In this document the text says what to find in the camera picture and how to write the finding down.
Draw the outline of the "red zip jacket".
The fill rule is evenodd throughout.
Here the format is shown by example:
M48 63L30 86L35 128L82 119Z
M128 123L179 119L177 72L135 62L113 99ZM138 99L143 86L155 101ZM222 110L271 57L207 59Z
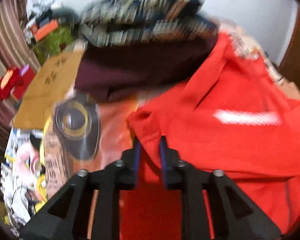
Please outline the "red zip jacket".
M128 117L143 149L138 187L124 195L122 239L180 238L180 194L162 183L161 136L195 167L223 170L282 233L300 217L300 100L231 43L221 33L189 81Z

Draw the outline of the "printed bed blanket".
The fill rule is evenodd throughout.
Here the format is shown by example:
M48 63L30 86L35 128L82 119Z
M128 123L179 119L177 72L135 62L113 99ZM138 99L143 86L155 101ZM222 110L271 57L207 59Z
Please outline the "printed bed blanket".
M289 98L300 100L300 95L292 97L281 89L282 76L266 58L258 42L247 35L243 28L221 19L217 20L216 25L217 40L221 33L225 33L230 37L238 57L262 59L277 88ZM66 97L55 103L53 114L42 129L41 145L37 147L30 141L24 142L10 163L2 167L1 189L10 221L10 234L20 238L21 228L79 170L99 171L121 159L123 151L131 149L134 140L138 140L128 127L128 117L174 86L189 81L191 77L173 85L140 89L116 101L97 100L89 93L77 90L74 81ZM120 230L124 195L137 187L138 183L133 190L120 191ZM298 226L300 217L286 233ZM286 233L281 232L280 239Z

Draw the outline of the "brown cardboard box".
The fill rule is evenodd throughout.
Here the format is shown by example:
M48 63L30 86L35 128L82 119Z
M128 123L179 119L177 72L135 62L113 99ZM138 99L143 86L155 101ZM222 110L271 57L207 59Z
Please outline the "brown cardboard box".
M13 127L42 130L56 102L74 85L84 51L66 51L49 58L25 92L13 119Z

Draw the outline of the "red plush toy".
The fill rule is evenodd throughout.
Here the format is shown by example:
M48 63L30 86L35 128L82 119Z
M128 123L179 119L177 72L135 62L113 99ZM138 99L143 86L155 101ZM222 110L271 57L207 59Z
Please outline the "red plush toy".
M8 68L5 75L0 79L0 101L11 96L19 102L35 75L29 64L21 68L15 66Z

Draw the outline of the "dark maroon garment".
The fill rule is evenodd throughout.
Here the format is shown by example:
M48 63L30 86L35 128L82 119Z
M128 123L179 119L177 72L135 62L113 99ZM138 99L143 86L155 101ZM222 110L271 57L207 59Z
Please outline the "dark maroon garment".
M216 45L217 37L131 46L89 46L75 88L100 101L116 101L140 89L168 86L191 77Z

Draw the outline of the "striped pink curtain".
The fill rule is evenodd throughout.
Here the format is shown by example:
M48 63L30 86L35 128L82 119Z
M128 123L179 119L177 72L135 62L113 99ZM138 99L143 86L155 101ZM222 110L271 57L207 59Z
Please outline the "striped pink curtain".
M25 41L27 0L2 0L0 3L0 78L11 66L29 64L37 72L40 63L34 51ZM9 98L0 102L0 145L6 145L10 133L10 121L15 115L16 101Z

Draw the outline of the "orange box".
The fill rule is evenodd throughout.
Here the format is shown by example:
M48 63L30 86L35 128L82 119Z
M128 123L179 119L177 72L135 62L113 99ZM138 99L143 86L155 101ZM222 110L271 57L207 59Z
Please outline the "orange box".
M42 40L44 37L46 37L49 33L56 30L58 28L58 21L57 20L51 20L46 25L38 28L35 24L33 24L30 27L30 31L32 35L34 36L34 39L36 42Z

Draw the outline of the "patterned knit sweater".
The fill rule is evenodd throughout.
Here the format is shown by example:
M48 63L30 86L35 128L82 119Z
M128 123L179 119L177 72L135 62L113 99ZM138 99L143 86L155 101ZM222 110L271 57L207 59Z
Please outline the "patterned knit sweater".
M96 47L207 40L217 25L199 14L205 0L95 0L79 31Z

